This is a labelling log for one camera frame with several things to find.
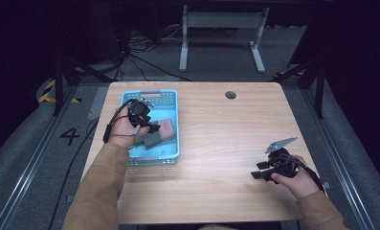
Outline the light blue plastic basket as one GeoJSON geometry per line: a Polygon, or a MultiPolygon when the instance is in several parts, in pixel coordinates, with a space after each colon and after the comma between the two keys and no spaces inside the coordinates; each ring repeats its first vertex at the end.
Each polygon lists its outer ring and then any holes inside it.
{"type": "Polygon", "coordinates": [[[126,102],[132,103],[134,99],[146,99],[152,104],[149,112],[149,116],[151,117],[149,123],[171,119],[175,130],[175,137],[152,148],[146,148],[142,144],[135,144],[129,151],[128,165],[154,166],[175,164],[180,153],[177,92],[172,89],[125,91],[122,95],[121,104],[125,104],[126,102]]]}

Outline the person's right hand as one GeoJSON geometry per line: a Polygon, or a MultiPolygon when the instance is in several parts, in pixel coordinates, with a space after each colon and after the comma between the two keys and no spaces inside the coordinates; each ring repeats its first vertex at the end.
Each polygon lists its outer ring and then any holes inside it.
{"type": "Polygon", "coordinates": [[[286,177],[273,172],[271,177],[274,181],[286,187],[296,199],[317,193],[320,189],[309,173],[299,167],[298,173],[294,177],[286,177]]]}

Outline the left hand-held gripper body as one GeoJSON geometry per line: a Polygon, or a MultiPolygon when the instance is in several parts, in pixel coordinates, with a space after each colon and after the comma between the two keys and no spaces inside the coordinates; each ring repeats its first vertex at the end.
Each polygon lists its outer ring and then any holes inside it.
{"type": "Polygon", "coordinates": [[[152,103],[146,99],[134,99],[129,107],[128,117],[133,126],[147,126],[151,117],[149,116],[152,103]]]}

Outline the black metal stand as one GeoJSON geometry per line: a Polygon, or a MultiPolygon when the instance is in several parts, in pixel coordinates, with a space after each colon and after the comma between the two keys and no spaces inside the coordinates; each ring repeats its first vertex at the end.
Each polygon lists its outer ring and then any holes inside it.
{"type": "Polygon", "coordinates": [[[306,63],[299,64],[284,73],[276,73],[271,79],[271,82],[285,81],[292,76],[297,76],[299,72],[302,72],[302,76],[298,81],[299,89],[308,89],[313,82],[316,82],[314,109],[317,116],[322,119],[325,80],[325,68],[322,61],[310,60],[306,63]]]}
{"type": "Polygon", "coordinates": [[[95,70],[94,68],[84,64],[80,61],[77,61],[74,58],[62,56],[56,60],[55,64],[55,90],[56,90],[56,107],[54,115],[58,115],[64,106],[64,94],[63,94],[63,80],[66,80],[70,85],[77,86],[80,82],[78,71],[76,68],[80,68],[83,71],[87,72],[91,76],[104,81],[104,82],[113,82],[112,79],[106,77],[104,74],[95,70]]]}

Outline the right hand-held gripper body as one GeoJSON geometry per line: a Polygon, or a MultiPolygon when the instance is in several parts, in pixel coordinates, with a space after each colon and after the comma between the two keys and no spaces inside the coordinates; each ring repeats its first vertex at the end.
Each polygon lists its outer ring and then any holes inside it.
{"type": "Polygon", "coordinates": [[[294,177],[297,174],[297,163],[285,148],[287,145],[296,141],[297,137],[291,137],[272,142],[266,149],[268,155],[268,165],[273,172],[286,177],[294,177]]]}

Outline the yellow and black floor tape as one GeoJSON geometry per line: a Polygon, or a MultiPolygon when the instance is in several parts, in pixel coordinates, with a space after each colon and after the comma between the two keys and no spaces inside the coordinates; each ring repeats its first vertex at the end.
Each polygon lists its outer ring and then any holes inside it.
{"type": "MultiPolygon", "coordinates": [[[[56,102],[56,97],[49,96],[50,92],[54,88],[55,84],[56,84],[56,80],[50,80],[47,83],[45,89],[42,92],[42,95],[38,99],[39,103],[55,103],[56,102]]],[[[73,104],[79,104],[81,102],[82,102],[81,98],[73,98],[71,100],[71,103],[73,103],[73,104]]]]}

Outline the grey metal desk frame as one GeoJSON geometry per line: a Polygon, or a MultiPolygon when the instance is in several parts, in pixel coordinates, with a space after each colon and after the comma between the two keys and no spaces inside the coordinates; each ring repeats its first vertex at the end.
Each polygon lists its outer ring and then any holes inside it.
{"type": "Polygon", "coordinates": [[[182,46],[179,61],[179,70],[186,72],[188,67],[189,40],[188,28],[230,28],[230,29],[254,29],[257,32],[256,39],[249,42],[249,47],[257,68],[262,74],[265,67],[259,52],[259,43],[269,15],[269,8],[260,12],[215,12],[215,11],[190,11],[188,5],[183,6],[182,15],[182,46]]]}

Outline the person's left hand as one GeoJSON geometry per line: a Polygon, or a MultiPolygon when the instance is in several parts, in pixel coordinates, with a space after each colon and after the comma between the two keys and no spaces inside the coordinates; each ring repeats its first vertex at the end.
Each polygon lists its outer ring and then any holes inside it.
{"type": "Polygon", "coordinates": [[[110,144],[117,145],[124,149],[131,148],[137,139],[148,133],[148,127],[135,128],[128,119],[127,105],[118,115],[117,121],[112,126],[111,134],[108,139],[110,144]]]}

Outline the metal floor rail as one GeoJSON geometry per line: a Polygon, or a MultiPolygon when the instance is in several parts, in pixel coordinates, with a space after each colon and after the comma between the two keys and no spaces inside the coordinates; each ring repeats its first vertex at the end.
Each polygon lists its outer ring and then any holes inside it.
{"type": "Polygon", "coordinates": [[[5,206],[0,212],[0,230],[6,230],[11,223],[11,220],[16,213],[24,195],[27,193],[34,176],[41,164],[42,159],[47,153],[47,148],[50,140],[52,139],[58,124],[65,113],[70,101],[74,98],[78,88],[76,86],[70,86],[65,93],[64,105],[58,111],[55,116],[50,116],[49,124],[46,126],[43,134],[40,136],[37,147],[34,149],[28,164],[26,165],[23,172],[18,177],[16,184],[9,196],[5,206]]]}
{"type": "Polygon", "coordinates": [[[351,207],[352,212],[360,226],[360,229],[374,230],[374,224],[369,216],[369,212],[365,207],[362,198],[358,193],[357,187],[355,186],[350,174],[348,173],[346,166],[343,163],[343,160],[337,151],[332,138],[330,137],[324,121],[317,115],[314,99],[307,90],[302,90],[301,94],[309,108],[309,112],[313,117],[316,127],[319,129],[319,132],[324,139],[324,143],[327,148],[327,156],[333,169],[335,170],[339,182],[341,183],[341,187],[344,191],[349,206],[351,207]]]}

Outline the grey floor tape patch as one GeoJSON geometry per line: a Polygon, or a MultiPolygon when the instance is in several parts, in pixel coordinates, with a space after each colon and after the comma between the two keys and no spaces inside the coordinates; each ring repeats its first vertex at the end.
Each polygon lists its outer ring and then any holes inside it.
{"type": "Polygon", "coordinates": [[[96,96],[92,102],[87,119],[92,121],[101,115],[103,103],[107,95],[107,87],[99,87],[96,96]]]}

